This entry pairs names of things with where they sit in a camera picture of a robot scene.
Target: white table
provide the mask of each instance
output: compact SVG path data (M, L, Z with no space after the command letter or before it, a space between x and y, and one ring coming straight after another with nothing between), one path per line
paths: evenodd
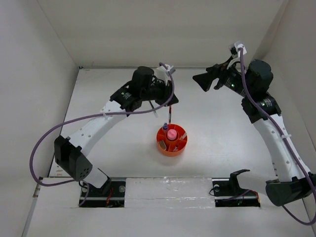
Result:
M97 113L109 97L131 79L133 71L80 70L65 120ZM168 119L168 109L163 108L158 111L159 118L153 114L136 115L117 124L89 154L93 165L116 177L228 177L242 168L273 176L269 152L243 112L241 98L227 88L204 93L192 80L193 75L202 72L204 70L178 69L174 74L175 93L180 103L173 106L172 122L188 133L188 144L180 157L164 157L156 148L156 132ZM149 108L145 102L141 109ZM81 121L66 126L61 134L67 137L84 124L85 121ZM53 162L50 177L45 182L61 181L68 175ZM313 236L311 227L292 220L265 195L260 195L262 208L214 208L213 199L207 193L210 184L195 184L192 188L199 187L198 191L202 192L201 204L195 206L197 202L194 202L191 206L192 202L184 202L179 206L178 202L164 204L169 196L159 196L161 187L158 191L145 192L146 187L127 187L126 194L128 188L138 188L136 193L140 196L152 193L151 198L132 198L134 202L129 200L128 207L114 209L78 208L77 183L42 187L28 237L40 237L43 233L46 237ZM155 202L153 208L148 200L156 199L159 202ZM288 207L307 221L301 200Z

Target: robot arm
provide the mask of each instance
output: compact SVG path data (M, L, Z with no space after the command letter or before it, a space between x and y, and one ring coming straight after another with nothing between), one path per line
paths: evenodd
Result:
M276 100L267 92L273 79L271 67L261 60L254 60L250 63L245 75L247 88L251 97L266 113L268 113L283 129L284 136L280 137L274 124L255 108L246 97L241 80L241 74L235 68L240 55L238 48L244 46L237 42L230 46L232 57L225 63L216 64L206 69L206 73L193 76L200 87L207 92L212 82L219 78L214 89L226 86L242 97L242 107L248 115L250 122L255 126L262 136L271 155L272 164L275 170L275 177L263 177L247 172L250 170L240 170L231 174L230 186L240 195L247 189L256 190L266 194L270 201L281 206L289 202L307 197L311 194L311 188L302 170L296 164L294 158L289 153L283 139L287 139L297 157L299 157L290 135L288 135L283 123L281 110ZM300 163L309 174L313 184L316 184L316 175L311 174L310 169L299 158Z
M167 80L167 70L160 66L156 74L151 68L139 67L132 80L116 91L101 109L103 117L91 119L85 126L67 138L59 136L54 142L55 161L76 181L85 181L105 194L111 179L103 171L93 166L87 159L93 146L118 122L127 118L130 112L140 108L143 101L155 100L162 105L172 92L171 81ZM170 102L178 103L173 95Z

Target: round orange container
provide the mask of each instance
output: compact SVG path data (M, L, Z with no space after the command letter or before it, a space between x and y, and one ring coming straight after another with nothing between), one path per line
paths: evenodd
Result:
M164 134L162 128L160 128L157 132L157 147L158 150L167 157L176 157L178 155L180 155L187 144L188 141L188 136L186 136L183 140L180 139L182 137L182 135L185 133L185 130L180 127L179 125L176 124L168 124L168 130L170 129L174 129L177 131L177 138L173 141L170 141L167 138L167 134ZM166 145L166 150L164 150L160 144L159 141L164 141L165 145Z

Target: pink object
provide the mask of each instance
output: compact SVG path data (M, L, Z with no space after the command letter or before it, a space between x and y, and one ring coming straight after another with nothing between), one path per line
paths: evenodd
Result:
M168 130L167 132L167 138L170 140L170 141L173 141L177 138L177 131L174 130L174 129L170 129Z

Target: white wall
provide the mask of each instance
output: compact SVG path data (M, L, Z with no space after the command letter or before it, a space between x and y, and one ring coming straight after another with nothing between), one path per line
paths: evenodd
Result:
M36 0L0 1L0 235L20 237L35 182L31 150L62 122L77 69ZM47 175L53 156L49 137L36 157Z
M39 0L78 66L206 67L242 39L249 61L284 0Z
M304 162L316 172L316 1L290 0L280 22L269 54L265 58L273 68L274 84L282 80L286 88L272 86L280 103L285 123L293 134ZM292 99L296 108L288 108ZM315 201L305 201L310 216L315 214Z

